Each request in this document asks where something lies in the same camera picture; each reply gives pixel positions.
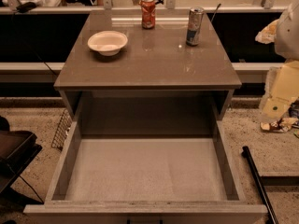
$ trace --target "cabinet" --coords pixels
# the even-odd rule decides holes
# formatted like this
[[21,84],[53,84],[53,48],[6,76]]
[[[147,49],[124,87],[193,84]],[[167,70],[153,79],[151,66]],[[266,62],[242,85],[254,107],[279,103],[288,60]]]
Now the cabinet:
[[[205,15],[200,45],[185,45],[188,10],[165,10],[152,30],[139,11],[92,11],[55,88],[73,123],[40,223],[253,223],[221,120],[241,83]],[[113,57],[89,50],[116,30]]]

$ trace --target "wire basket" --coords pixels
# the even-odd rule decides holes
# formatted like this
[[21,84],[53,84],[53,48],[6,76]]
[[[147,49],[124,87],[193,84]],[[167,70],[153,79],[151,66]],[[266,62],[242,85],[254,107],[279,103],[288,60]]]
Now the wire basket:
[[68,132],[72,123],[72,119],[69,116],[67,110],[65,109],[57,126],[53,141],[52,147],[58,148],[59,150],[63,150],[64,141],[68,136]]

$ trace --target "red soda can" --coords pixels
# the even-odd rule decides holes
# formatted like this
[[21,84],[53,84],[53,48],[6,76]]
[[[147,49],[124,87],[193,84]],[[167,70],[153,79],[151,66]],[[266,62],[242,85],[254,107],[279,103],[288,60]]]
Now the red soda can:
[[142,10],[142,27],[153,28],[156,24],[156,3],[154,0],[139,0]]

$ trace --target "silver can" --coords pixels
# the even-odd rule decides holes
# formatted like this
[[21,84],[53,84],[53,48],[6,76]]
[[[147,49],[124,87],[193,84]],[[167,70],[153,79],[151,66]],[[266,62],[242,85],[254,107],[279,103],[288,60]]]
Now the silver can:
[[189,11],[189,21],[186,43],[189,46],[197,46],[199,44],[199,33],[204,17],[204,9],[202,7],[192,7]]

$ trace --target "desk top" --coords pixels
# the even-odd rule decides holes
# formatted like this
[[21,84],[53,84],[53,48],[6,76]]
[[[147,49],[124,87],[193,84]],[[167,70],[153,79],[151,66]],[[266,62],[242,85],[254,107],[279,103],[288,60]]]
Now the desk top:
[[[186,45],[188,10],[156,11],[156,26],[141,26],[141,10],[117,14],[92,11],[56,80],[57,90],[230,90],[241,83],[208,19],[200,44]],[[88,48],[95,33],[114,30],[127,35],[121,52],[105,57]]]

